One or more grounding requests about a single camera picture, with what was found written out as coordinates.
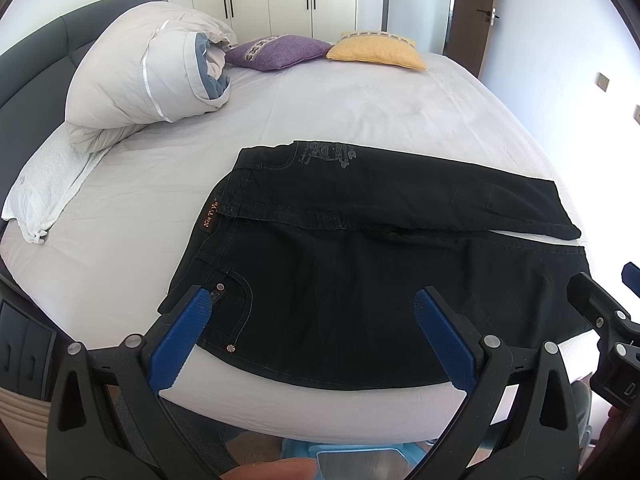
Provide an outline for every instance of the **gray upholstered headboard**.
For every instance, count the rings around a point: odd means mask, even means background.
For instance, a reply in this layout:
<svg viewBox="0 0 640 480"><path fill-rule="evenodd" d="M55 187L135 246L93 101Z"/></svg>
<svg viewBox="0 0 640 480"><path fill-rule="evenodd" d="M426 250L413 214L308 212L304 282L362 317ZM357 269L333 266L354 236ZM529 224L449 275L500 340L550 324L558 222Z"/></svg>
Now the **gray upholstered headboard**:
<svg viewBox="0 0 640 480"><path fill-rule="evenodd" d="M158 0L101 0L60 16L0 56L0 208L20 170L65 119L76 67L113 20ZM0 237L5 222L0 221Z"/></svg>

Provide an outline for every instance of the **brown wooden door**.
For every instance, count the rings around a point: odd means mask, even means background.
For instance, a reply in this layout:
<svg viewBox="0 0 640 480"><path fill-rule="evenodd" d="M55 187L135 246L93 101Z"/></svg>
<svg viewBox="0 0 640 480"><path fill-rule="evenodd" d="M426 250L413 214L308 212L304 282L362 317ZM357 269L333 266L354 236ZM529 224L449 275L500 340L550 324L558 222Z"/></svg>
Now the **brown wooden door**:
<svg viewBox="0 0 640 480"><path fill-rule="evenodd" d="M476 77L482 72L494 15L495 0L455 0L454 2L449 43L444 54Z"/></svg>

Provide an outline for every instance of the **white pillow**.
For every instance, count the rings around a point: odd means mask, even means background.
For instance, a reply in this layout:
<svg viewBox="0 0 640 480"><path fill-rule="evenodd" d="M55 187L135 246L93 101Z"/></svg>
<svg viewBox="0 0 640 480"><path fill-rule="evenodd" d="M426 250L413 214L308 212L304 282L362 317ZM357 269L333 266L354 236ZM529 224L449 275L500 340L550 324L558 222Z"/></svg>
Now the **white pillow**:
<svg viewBox="0 0 640 480"><path fill-rule="evenodd" d="M168 2L129 9L93 44L71 81L65 120L75 126L72 141L100 150L140 129L134 125L219 109L228 100L223 51L235 44L226 23L197 10Z"/></svg>
<svg viewBox="0 0 640 480"><path fill-rule="evenodd" d="M17 219L30 243L42 239L101 158L110 150L87 153L71 144L63 123L22 168L2 208L2 219Z"/></svg>

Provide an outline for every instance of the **metal rivet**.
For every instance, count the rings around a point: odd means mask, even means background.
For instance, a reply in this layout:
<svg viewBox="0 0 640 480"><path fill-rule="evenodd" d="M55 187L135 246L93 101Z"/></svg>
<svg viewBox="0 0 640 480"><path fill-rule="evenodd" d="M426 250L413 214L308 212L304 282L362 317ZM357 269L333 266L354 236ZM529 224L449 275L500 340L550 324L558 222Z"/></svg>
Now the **metal rivet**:
<svg viewBox="0 0 640 480"><path fill-rule="evenodd" d="M557 354L558 353L558 345L552 341L547 341L545 343L545 350L547 352L549 352L550 354Z"/></svg>
<svg viewBox="0 0 640 480"><path fill-rule="evenodd" d="M68 352L69 355L76 355L81 350L82 350L82 345L80 343L71 343L66 348L66 351Z"/></svg>
<svg viewBox="0 0 640 480"><path fill-rule="evenodd" d="M124 340L124 345L128 348L136 348L142 343L142 338L138 334L131 334Z"/></svg>
<svg viewBox="0 0 640 480"><path fill-rule="evenodd" d="M500 340L495 335L486 335L484 336L484 344L489 348L498 348Z"/></svg>

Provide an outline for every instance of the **bed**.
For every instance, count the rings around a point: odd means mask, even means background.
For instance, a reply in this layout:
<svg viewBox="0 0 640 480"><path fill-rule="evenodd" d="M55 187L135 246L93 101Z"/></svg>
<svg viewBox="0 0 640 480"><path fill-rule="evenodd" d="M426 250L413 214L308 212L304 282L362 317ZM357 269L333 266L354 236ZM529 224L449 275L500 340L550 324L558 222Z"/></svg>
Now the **bed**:
<svg viewBox="0 0 640 480"><path fill-rule="evenodd" d="M423 59L425 72L325 59L273 73L232 68L225 107L152 124L119 143L45 244L26 243L12 221L0 256L21 289L72 338L89 348L117 345L130 333L145 333L158 317L194 219L238 151L293 140L349 142L555 180L580 227L566 187L513 114L451 60ZM562 243L586 246L587 240ZM595 370L595 342L585 333L561 344L571 381ZM248 430L347 444L436 438L464 397L450 383L358 392L303 388L254 376L199 347L161 395ZM513 395L505 393L495 420L506 416Z"/></svg>

